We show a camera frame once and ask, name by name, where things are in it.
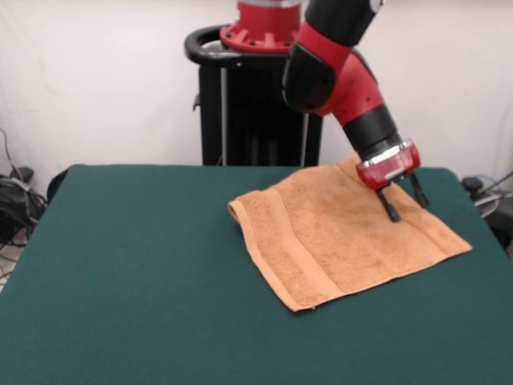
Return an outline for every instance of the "table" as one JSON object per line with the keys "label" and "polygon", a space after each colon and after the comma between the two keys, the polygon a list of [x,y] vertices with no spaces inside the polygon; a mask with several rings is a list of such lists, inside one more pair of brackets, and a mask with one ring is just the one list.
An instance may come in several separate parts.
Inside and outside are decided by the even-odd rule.
{"label": "table", "polygon": [[512,381],[513,269],[451,172],[419,178],[473,252],[294,314],[227,210],[292,171],[71,168],[0,295],[1,383]]}

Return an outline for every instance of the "white wall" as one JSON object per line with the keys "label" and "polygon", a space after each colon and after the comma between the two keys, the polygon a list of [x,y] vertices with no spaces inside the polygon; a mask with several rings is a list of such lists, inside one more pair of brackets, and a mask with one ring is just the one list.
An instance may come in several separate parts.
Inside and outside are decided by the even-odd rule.
{"label": "white wall", "polygon": [[[513,167],[512,3],[391,0],[365,36],[426,165]],[[41,191],[70,164],[199,164],[197,72],[183,41],[235,14],[236,0],[0,1],[0,124],[15,162],[34,167]],[[350,153],[328,120],[321,161]]]}

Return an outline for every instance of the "green felt surface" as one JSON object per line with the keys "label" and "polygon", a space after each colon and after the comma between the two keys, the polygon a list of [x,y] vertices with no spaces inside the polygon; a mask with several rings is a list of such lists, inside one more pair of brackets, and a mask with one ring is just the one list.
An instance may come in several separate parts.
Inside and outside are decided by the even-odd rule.
{"label": "green felt surface", "polygon": [[0,383],[513,381],[513,269],[453,174],[419,177],[472,253],[294,314],[226,206],[292,171],[73,167],[0,294]]}

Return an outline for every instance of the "red robot arm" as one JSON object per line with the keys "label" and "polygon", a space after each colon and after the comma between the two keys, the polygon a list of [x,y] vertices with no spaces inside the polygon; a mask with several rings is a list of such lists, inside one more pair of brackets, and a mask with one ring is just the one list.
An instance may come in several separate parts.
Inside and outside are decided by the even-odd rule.
{"label": "red robot arm", "polygon": [[422,207],[428,201],[414,174],[418,150],[403,140],[378,83],[354,50],[383,0],[312,0],[294,43],[283,87],[290,107],[319,115],[333,113],[362,162],[357,172],[375,190],[392,221],[400,221],[382,190],[409,177]]}

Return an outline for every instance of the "red flange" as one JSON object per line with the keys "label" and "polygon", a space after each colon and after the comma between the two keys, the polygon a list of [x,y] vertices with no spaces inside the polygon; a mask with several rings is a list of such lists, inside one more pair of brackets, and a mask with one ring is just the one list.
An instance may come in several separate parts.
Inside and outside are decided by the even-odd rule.
{"label": "red flange", "polygon": [[395,178],[410,174],[419,167],[420,155],[417,146],[411,140],[405,140],[360,163],[357,166],[357,173],[367,187],[379,190]]}
{"label": "red flange", "polygon": [[301,0],[239,0],[240,19],[220,32],[237,51],[286,54],[301,27]]}

